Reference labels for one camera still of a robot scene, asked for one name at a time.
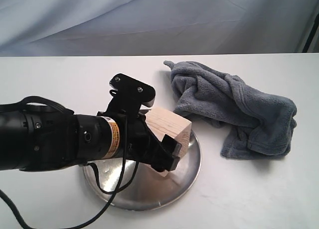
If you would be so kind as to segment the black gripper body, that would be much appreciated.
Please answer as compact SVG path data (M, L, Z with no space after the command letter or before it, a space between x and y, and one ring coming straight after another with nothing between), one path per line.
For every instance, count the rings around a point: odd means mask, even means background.
M120 157L153 164L160 152L160 141L141 113L133 117L123 113L77 114L75 118L77 164Z

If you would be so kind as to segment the black silver Piper robot arm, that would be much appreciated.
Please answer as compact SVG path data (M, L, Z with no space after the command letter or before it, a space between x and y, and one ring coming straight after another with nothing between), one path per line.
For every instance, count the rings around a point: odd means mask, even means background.
M105 112L75 114L59 103L29 96L0 107L0 168L53 171L91 161L124 158L173 171L180 144L159 140L146 125L141 104L114 97Z

